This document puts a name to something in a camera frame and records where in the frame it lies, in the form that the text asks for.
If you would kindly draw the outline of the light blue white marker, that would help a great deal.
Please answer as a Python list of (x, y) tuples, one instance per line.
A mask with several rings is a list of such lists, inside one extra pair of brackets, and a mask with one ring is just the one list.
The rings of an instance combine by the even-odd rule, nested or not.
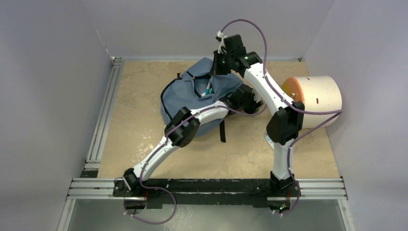
[(211, 81), (209, 81), (208, 84), (207, 84), (206, 90), (205, 90), (205, 95), (210, 94), (211, 86), (212, 86), (212, 83), (211, 83)]

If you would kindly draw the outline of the blue student backpack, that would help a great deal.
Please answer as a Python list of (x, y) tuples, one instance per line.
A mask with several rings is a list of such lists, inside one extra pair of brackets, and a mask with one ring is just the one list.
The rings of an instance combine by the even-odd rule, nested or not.
[[(160, 94), (161, 116), (169, 124), (183, 107), (189, 110), (210, 106), (223, 97), (229, 97), (243, 84), (235, 74), (212, 75), (213, 61), (202, 58), (185, 72), (178, 73)], [(210, 94), (205, 95), (211, 81)]]

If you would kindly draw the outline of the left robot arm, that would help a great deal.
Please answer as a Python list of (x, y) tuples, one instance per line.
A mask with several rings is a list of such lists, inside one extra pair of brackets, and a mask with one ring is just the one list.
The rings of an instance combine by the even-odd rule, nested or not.
[(190, 144), (199, 127), (213, 121), (223, 121), (230, 114), (255, 116), (262, 105), (263, 101), (256, 97), (254, 89), (242, 84), (235, 92), (212, 104), (191, 110), (182, 107), (165, 127), (158, 145), (139, 164), (125, 170), (122, 177), (125, 191), (132, 197), (141, 195), (143, 182), (170, 154)]

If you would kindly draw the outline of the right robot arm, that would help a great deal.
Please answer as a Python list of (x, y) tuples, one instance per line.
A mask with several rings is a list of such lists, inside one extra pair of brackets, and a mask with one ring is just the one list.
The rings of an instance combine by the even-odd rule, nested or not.
[(245, 78), (261, 97), (271, 112), (266, 131), (274, 143), (274, 164), (271, 171), (270, 189), (281, 196), (294, 181), (291, 171), (294, 141), (303, 125), (305, 108), (302, 102), (294, 102), (265, 70), (264, 62), (256, 52), (247, 52), (240, 35), (216, 36), (219, 48), (214, 51), (212, 72), (226, 75), (235, 71)]

